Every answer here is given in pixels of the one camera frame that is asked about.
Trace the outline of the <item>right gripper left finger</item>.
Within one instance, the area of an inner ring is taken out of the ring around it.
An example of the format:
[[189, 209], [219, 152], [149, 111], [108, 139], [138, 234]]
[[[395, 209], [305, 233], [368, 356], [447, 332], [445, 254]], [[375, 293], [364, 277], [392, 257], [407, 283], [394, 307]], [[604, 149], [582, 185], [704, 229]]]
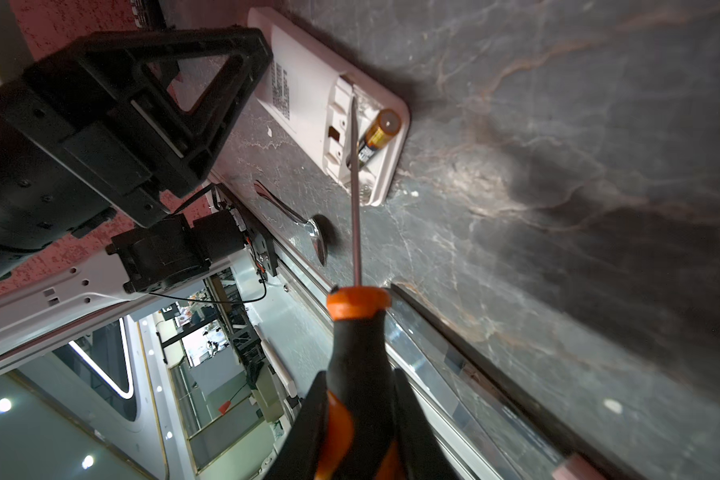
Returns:
[[328, 420], [326, 372], [320, 371], [265, 480], [313, 480]]

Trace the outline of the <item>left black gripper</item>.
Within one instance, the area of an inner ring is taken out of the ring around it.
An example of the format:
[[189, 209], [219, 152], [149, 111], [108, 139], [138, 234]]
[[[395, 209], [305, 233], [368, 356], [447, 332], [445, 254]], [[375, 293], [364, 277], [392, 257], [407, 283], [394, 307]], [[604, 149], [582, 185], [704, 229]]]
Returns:
[[[152, 66], [205, 57], [224, 64], [183, 109]], [[0, 86], [0, 280], [117, 212], [164, 218], [161, 193], [207, 178], [272, 58], [257, 28], [98, 32]]]

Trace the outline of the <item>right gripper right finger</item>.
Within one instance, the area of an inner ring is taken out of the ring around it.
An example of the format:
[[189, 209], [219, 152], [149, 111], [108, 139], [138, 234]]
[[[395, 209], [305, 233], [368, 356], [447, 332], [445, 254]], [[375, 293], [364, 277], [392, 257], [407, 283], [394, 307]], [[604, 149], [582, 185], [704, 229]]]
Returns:
[[392, 371], [395, 439], [405, 479], [458, 479], [414, 394], [407, 375]]

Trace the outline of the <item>orange black screwdriver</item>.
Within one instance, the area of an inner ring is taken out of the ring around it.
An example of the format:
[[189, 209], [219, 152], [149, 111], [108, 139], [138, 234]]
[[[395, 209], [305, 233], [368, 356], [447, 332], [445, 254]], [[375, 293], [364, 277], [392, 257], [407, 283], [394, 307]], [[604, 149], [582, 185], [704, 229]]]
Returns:
[[384, 338], [391, 299], [362, 275], [357, 99], [349, 110], [353, 284], [329, 294], [333, 348], [326, 382], [327, 426], [317, 479], [395, 479], [399, 476], [393, 417], [393, 371]]

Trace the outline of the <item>white air conditioner remote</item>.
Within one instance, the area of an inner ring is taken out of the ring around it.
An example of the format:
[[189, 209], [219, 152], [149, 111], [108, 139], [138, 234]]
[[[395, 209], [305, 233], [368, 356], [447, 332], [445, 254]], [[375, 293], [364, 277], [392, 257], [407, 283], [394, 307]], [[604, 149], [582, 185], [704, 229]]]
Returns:
[[350, 187], [351, 98], [357, 99], [359, 140], [381, 110], [401, 117], [397, 136], [359, 170], [361, 205], [381, 205], [411, 125], [406, 103], [270, 7], [250, 9], [247, 24], [262, 31], [273, 53], [255, 92], [258, 102], [344, 189]]

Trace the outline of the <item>black yellow AA battery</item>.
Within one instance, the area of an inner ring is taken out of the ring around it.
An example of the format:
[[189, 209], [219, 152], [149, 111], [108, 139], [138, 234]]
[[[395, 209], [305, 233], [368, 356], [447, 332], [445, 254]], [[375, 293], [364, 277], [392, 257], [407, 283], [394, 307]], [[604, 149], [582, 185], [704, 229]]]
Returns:
[[401, 117], [392, 109], [381, 110], [358, 141], [358, 165], [363, 168], [374, 155], [397, 136], [402, 127]]

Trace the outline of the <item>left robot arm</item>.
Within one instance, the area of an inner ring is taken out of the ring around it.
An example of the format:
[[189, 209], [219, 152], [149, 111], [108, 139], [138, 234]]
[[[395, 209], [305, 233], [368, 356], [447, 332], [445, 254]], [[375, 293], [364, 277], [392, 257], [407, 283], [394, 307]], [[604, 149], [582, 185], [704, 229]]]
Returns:
[[0, 375], [99, 310], [200, 279], [267, 234], [226, 187], [190, 205], [273, 59], [256, 28], [101, 32], [0, 75], [0, 279], [118, 213], [105, 249], [0, 297]]

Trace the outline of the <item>black calculator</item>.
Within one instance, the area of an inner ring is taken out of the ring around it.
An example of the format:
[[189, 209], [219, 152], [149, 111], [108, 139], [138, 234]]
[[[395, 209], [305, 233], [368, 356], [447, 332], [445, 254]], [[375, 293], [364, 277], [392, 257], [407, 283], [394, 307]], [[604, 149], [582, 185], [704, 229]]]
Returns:
[[131, 0], [134, 23], [139, 30], [166, 30], [167, 24], [159, 0]]

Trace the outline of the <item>metal spoon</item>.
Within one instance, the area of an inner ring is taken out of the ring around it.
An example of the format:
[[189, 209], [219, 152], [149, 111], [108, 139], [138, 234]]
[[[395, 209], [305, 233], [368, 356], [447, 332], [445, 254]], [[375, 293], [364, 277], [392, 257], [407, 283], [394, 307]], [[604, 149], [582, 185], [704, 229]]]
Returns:
[[318, 262], [324, 266], [327, 260], [327, 246], [316, 217], [306, 218], [292, 209], [274, 193], [272, 193], [260, 180], [253, 182], [257, 195], [267, 200], [283, 213], [291, 222], [301, 226], [310, 237]]

